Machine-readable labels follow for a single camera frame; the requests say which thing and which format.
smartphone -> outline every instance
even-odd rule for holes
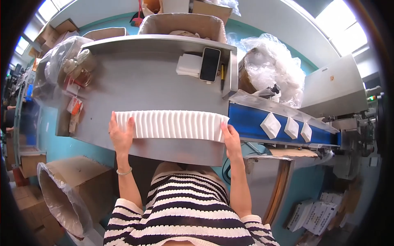
[[[200,79],[215,82],[217,69],[219,68],[220,50],[205,47],[203,62],[201,64]]]

stainless steel table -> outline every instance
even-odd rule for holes
[[[219,48],[227,67],[225,89],[220,80],[205,82],[177,75],[178,58],[185,52]],[[172,35],[134,35],[82,46],[96,55],[95,79],[78,96],[84,104],[74,134],[78,140],[113,150],[108,134],[112,111],[193,110],[228,115],[228,96],[238,89],[236,47],[205,39]],[[58,113],[57,135],[67,135],[64,113]],[[163,161],[221,166],[224,144],[197,139],[135,139],[129,154]]]

striped top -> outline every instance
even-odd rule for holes
[[[157,245],[189,241],[196,246],[278,243],[257,215],[243,218],[229,206],[225,185],[196,171],[158,175],[151,183],[146,210],[118,199],[106,228],[104,246]]]

bracelet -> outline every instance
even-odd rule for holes
[[[130,170],[129,170],[128,172],[121,173],[121,172],[119,172],[119,170],[117,169],[117,170],[116,170],[116,173],[117,173],[118,175],[126,175],[126,174],[131,173],[131,170],[133,170],[133,169],[130,167]]]

stack of white napkins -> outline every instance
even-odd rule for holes
[[[209,112],[148,110],[115,112],[117,123],[126,131],[130,117],[135,120],[135,138],[205,139],[224,142],[220,123],[229,118]]]
[[[183,54],[179,57],[177,74],[190,75],[198,78],[201,70],[203,58],[198,55]]]

